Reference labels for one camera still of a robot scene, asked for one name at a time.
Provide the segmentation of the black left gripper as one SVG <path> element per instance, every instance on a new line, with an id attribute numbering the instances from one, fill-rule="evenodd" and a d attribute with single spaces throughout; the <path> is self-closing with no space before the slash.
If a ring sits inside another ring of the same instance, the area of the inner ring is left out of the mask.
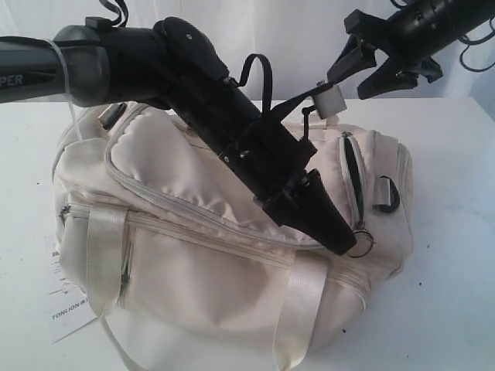
<path id="1" fill-rule="evenodd" d="M 308 134 L 295 138 L 282 119 L 304 101 L 295 97 L 257 109 L 232 80 L 184 77 L 173 108 L 226 166 L 252 191 L 277 224 L 301 231 L 343 256 L 357 243 L 332 202 L 318 170 L 306 171 L 316 153 Z"/>

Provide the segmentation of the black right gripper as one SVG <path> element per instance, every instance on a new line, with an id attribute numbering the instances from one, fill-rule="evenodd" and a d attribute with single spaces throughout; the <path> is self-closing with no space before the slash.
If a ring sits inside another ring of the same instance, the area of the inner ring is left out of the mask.
<path id="1" fill-rule="evenodd" d="M 357 87 L 361 100 L 418 86 L 418 76 L 429 83 L 443 77 L 434 61 L 433 40 L 438 35 L 438 14 L 433 9 L 402 9 L 388 19 L 354 10 L 344 20 L 350 36 L 336 62 L 327 71 L 329 83 L 340 83 L 362 70 L 377 66 L 375 52 L 388 59 Z"/>

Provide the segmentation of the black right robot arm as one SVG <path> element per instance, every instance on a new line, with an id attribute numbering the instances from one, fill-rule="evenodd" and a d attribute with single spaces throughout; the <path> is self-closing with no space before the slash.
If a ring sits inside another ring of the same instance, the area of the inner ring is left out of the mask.
<path id="1" fill-rule="evenodd" d="M 374 68 L 357 88 L 361 100 L 414 89 L 419 77 L 434 83 L 443 72 L 433 56 L 493 17 L 492 1 L 411 1 L 387 19 L 356 9 L 343 21 L 349 39 L 327 80 Z"/>

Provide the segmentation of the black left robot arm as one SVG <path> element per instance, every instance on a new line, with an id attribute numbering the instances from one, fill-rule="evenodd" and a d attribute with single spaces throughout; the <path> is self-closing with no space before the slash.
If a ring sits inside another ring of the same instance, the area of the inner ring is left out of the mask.
<path id="1" fill-rule="evenodd" d="M 307 169 L 316 147 L 282 124 L 304 96 L 273 105 L 272 88 L 264 56 L 250 55 L 234 79 L 211 41 L 177 17 L 150 29 L 89 17 L 62 29 L 52 43 L 1 39 L 2 102 L 66 94 L 80 107 L 135 101 L 173 110 L 276 224 L 344 255 L 357 240 L 318 171 Z"/>

